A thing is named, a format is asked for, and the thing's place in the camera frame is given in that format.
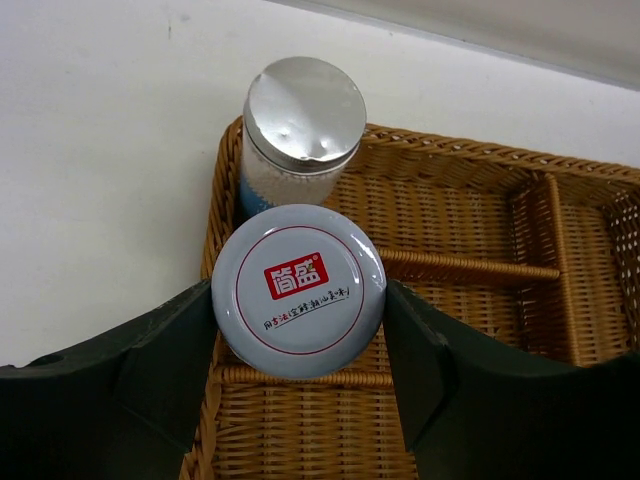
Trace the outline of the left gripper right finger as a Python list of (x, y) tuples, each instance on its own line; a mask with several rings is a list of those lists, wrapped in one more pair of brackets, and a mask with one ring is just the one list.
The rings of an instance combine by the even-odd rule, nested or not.
[(577, 367), (505, 345), (386, 288), (384, 335), (422, 479), (635, 479), (639, 357)]

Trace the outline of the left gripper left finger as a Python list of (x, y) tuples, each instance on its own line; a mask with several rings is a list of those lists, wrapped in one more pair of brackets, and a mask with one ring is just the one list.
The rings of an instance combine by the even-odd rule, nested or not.
[(217, 335), (211, 287), (1, 369), (4, 479), (176, 479)]

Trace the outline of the white lid sauce jar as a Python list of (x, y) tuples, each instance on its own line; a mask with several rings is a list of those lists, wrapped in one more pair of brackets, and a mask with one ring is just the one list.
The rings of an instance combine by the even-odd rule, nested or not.
[(243, 223), (211, 278), (230, 349), (265, 374), (322, 377), (352, 363), (379, 330), (383, 262), (345, 216), (315, 205), (275, 207)]

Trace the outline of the silver lid blue jar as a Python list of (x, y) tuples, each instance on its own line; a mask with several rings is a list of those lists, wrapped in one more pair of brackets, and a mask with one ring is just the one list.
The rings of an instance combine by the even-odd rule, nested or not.
[(354, 81), (312, 57), (269, 64), (243, 108), (239, 200), (245, 216), (322, 204), (358, 152), (366, 105)]

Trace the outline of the wicker divided basket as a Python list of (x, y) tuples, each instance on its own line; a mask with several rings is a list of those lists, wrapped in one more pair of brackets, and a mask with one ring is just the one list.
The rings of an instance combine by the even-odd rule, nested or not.
[[(639, 172), (369, 125), (326, 206), (390, 278), (503, 343), (579, 366), (639, 346)], [(184, 479), (413, 479), (382, 335), (318, 380), (218, 340)]]

